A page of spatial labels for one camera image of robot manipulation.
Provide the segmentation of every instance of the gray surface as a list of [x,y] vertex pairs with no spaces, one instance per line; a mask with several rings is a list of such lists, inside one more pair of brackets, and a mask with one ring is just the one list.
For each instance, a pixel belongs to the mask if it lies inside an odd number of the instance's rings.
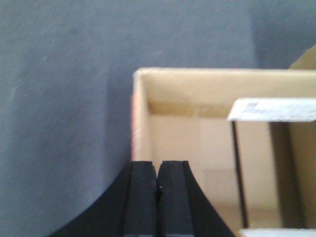
[[111,184],[137,68],[286,68],[315,19],[315,1],[0,0],[0,236],[44,236]]

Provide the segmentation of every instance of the cardboard box flap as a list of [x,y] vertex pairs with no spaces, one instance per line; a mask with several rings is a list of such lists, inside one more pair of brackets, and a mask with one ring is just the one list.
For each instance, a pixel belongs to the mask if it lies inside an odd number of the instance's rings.
[[290,69],[316,69],[316,45],[304,53],[295,63],[293,63]]
[[315,71],[142,68],[135,76],[152,114],[226,118],[241,97],[316,96]]

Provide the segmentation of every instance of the white paper card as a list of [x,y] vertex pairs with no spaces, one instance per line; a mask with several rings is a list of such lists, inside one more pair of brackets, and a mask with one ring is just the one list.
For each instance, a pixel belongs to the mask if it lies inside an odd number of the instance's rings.
[[315,237],[316,230],[308,229],[243,229],[242,237]]
[[312,122],[316,120],[316,98],[240,98],[227,120]]

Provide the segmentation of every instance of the open cardboard box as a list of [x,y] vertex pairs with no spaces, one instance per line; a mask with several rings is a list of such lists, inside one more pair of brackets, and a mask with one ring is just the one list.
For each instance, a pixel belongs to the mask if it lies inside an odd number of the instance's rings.
[[234,233],[316,228],[316,123],[233,124],[242,97],[316,97],[316,71],[139,69],[133,159],[188,160]]

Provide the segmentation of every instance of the black plastic part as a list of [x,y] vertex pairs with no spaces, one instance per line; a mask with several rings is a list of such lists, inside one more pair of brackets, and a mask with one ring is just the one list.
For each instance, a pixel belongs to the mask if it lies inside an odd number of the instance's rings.
[[124,237],[157,236],[157,186],[153,164],[134,161],[124,216]]
[[131,162],[85,212],[50,237],[120,237]]
[[164,161],[159,170],[158,203],[162,237],[194,237],[186,180],[181,161]]
[[232,134],[233,134],[233,140],[234,140],[235,166],[236,166],[237,181],[238,181],[238,192],[239,192],[239,198],[240,198],[242,227],[249,228],[249,221],[248,221],[249,218],[248,218],[248,213],[247,213],[246,198],[245,198],[245,193],[242,186],[244,182],[243,182],[243,175],[242,175],[241,163],[240,163],[236,122],[232,121],[231,125],[232,125]]
[[183,171],[190,200],[196,237],[234,237],[196,182],[189,163],[184,161]]

